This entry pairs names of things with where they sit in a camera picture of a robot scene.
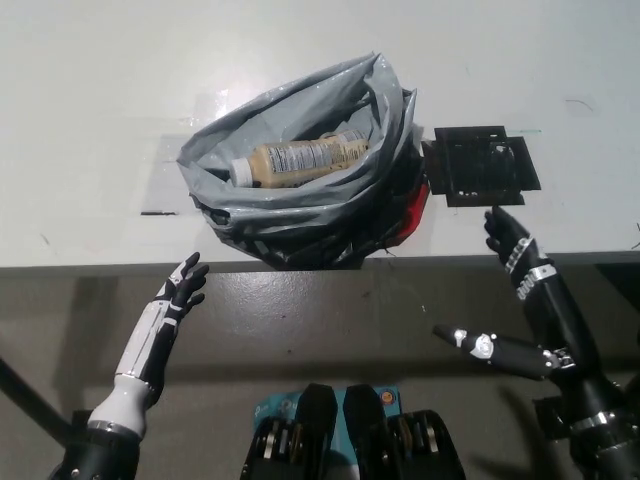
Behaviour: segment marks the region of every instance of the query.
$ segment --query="robotic finger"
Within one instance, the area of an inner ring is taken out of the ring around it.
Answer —
[[[463,352],[520,377],[543,380],[561,366],[554,352],[517,338],[474,333],[449,325],[436,325],[433,333]]]

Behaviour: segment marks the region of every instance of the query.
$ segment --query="robotic hand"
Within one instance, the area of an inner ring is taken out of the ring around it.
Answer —
[[[538,421],[548,438],[570,439],[585,478],[640,478],[640,415],[602,372],[591,332],[562,277],[502,208],[493,207],[485,218],[487,246],[510,276],[535,343],[446,325],[436,326],[435,335],[507,373],[555,383],[561,396],[535,402]]]
[[[562,383],[599,371],[600,357],[591,332],[552,260],[502,208],[493,207],[485,218],[487,246],[509,274],[535,343],[442,325],[434,333],[507,373],[526,378],[548,377]]]
[[[209,271],[194,253],[182,262],[147,304],[116,369],[111,394],[91,413],[85,428],[66,448],[54,480],[132,480],[146,411],[160,398],[164,370],[182,319],[204,294],[196,292]]]

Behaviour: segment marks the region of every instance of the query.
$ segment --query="silver metal band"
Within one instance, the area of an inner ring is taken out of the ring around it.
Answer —
[[[588,430],[593,427],[598,427],[600,425],[606,425],[616,418],[615,410],[611,412],[598,412],[593,417],[584,418],[582,420],[578,420],[576,423],[571,425],[569,428],[573,433],[582,432],[584,430]]]
[[[536,283],[541,282],[545,278],[553,277],[558,272],[551,264],[542,265],[541,267],[532,268],[527,272],[525,277],[520,282],[520,286],[516,289],[518,298],[525,300],[529,292],[533,289]]]
[[[105,432],[113,432],[123,437],[137,439],[138,441],[140,441],[140,437],[136,434],[136,432],[117,423],[106,422],[104,420],[93,420],[87,423],[87,427],[95,428],[96,430],[104,430]]]
[[[504,266],[509,275],[511,275],[513,269],[516,268],[516,265],[520,261],[520,258],[522,258],[522,254],[529,247],[529,245],[531,245],[532,241],[533,237],[521,238],[518,243],[516,243],[516,246],[513,247],[513,251],[509,256],[509,260],[507,260],[507,263]]]

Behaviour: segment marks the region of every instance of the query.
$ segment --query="gray plastic bag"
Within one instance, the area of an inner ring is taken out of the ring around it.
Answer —
[[[411,139],[416,92],[402,89],[382,55],[340,63],[264,93],[196,133],[178,158],[196,205],[237,248],[252,239],[304,234],[370,202]],[[357,129],[367,153],[349,169],[298,188],[236,188],[229,163],[257,146]]]

